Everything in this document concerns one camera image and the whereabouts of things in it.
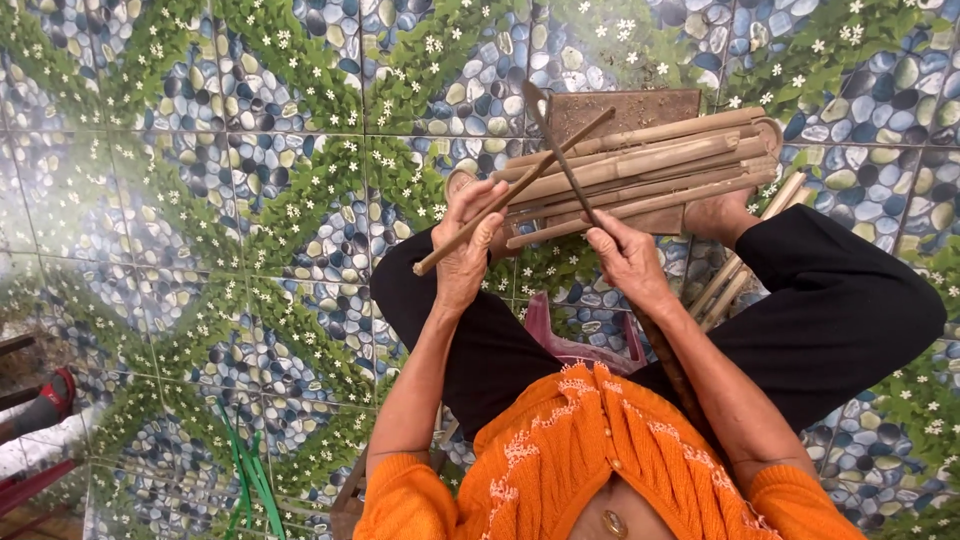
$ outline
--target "woman's hand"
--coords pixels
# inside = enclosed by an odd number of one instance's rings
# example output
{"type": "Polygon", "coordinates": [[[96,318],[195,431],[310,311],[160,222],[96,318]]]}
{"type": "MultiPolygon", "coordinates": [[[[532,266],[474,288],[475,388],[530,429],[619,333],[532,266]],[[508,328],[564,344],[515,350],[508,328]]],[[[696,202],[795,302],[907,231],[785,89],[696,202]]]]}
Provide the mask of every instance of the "woman's hand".
{"type": "MultiPolygon", "coordinates": [[[[587,241],[600,257],[604,281],[619,287],[628,300],[647,313],[672,300],[673,293],[660,269],[654,237],[631,229],[603,210],[593,212],[607,230],[591,227],[587,231],[587,241]]],[[[589,222],[585,213],[581,219],[589,222]]]]}
{"type": "MultiPolygon", "coordinates": [[[[492,181],[477,181],[455,193],[450,208],[440,225],[433,228],[430,237],[434,249],[460,231],[469,220],[494,199],[507,191],[507,183],[494,185],[492,181]]],[[[437,299],[434,306],[463,313],[476,298],[480,282],[487,272],[487,248],[493,235],[503,224],[507,209],[488,215],[477,226],[473,237],[457,247],[437,263],[437,299]]]]}

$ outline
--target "red sandal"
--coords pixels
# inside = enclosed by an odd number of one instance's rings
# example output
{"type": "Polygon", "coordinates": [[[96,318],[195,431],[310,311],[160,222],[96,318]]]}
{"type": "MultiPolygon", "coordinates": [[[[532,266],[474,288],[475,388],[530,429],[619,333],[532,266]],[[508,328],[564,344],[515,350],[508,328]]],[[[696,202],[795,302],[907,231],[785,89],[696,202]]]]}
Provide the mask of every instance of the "red sandal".
{"type": "Polygon", "coordinates": [[[66,417],[73,414],[73,400],[77,396],[77,386],[73,380],[73,375],[70,373],[70,370],[65,367],[57,368],[54,372],[57,375],[63,377],[63,380],[66,382],[66,397],[61,397],[57,392],[54,391],[54,385],[51,382],[46,383],[43,388],[40,390],[40,396],[45,397],[50,400],[50,403],[54,404],[54,408],[57,410],[57,413],[60,414],[60,418],[57,420],[57,423],[62,422],[66,417]]]}

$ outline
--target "orange cardigan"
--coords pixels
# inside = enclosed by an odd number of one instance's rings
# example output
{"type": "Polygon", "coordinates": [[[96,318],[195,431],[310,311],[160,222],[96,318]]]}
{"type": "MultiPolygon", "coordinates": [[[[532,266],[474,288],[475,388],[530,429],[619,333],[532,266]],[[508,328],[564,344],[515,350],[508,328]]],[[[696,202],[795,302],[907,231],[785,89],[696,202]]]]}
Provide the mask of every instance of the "orange cardigan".
{"type": "Polygon", "coordinates": [[[794,467],[761,471],[745,501],[680,411],[600,364],[531,384],[480,430],[474,450],[456,501],[414,457],[384,460],[354,538],[565,540],[616,471],[678,540],[864,539],[794,467]]]}

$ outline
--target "tiled floor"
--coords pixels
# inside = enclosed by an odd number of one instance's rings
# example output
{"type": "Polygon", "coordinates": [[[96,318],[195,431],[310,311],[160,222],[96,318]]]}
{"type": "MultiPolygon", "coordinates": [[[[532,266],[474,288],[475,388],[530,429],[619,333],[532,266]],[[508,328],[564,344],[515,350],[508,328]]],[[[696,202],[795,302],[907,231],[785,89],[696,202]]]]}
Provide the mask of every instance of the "tiled floor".
{"type": "MultiPolygon", "coordinates": [[[[4,445],[0,476],[84,455],[36,502],[69,501],[89,538],[222,537],[239,486],[221,399],[242,438],[264,437],[288,536],[329,538],[324,512],[404,359],[371,271],[443,214],[451,170],[486,177],[538,147],[520,83],[696,86],[702,112],[765,106],[814,208],[941,291],[943,339],[802,439],[852,522],[948,537],[960,0],[867,4],[0,2],[0,324],[51,337],[0,380],[7,393],[67,364],[80,413],[4,445]]],[[[724,257],[687,236],[658,247],[687,302],[724,257]]],[[[484,286],[518,317],[547,289],[558,333],[627,354],[636,321],[578,236],[484,286]]],[[[474,455],[459,434],[444,450],[456,490],[474,455]]]]}

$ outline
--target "bundle of bamboo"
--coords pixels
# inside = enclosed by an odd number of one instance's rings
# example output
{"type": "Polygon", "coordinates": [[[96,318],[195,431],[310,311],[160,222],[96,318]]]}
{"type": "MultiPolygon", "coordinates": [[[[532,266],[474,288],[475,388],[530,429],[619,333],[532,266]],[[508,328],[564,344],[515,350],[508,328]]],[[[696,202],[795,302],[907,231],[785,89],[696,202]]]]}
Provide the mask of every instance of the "bundle of bamboo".
{"type": "MultiPolygon", "coordinates": [[[[778,213],[796,205],[803,204],[813,192],[808,187],[801,187],[804,184],[806,175],[801,172],[794,173],[783,183],[780,191],[774,196],[770,205],[760,216],[761,219],[770,219],[778,213]]],[[[743,260],[736,255],[730,258],[720,267],[713,279],[704,288],[704,292],[690,306],[688,312],[693,319],[700,323],[700,328],[707,331],[716,324],[717,320],[726,312],[733,298],[740,292],[740,289],[750,278],[750,268],[743,263],[743,260]]]]}
{"type": "MultiPolygon", "coordinates": [[[[588,139],[565,155],[592,205],[620,218],[678,207],[676,216],[687,202],[772,182],[782,141],[763,108],[748,108],[588,139]]],[[[519,179],[548,155],[508,160],[492,177],[519,179]]],[[[540,220],[540,229],[512,238],[511,249],[588,227],[559,165],[542,174],[514,197],[506,221],[540,220]]],[[[678,232],[656,230],[656,221],[646,232],[678,232]]]]}

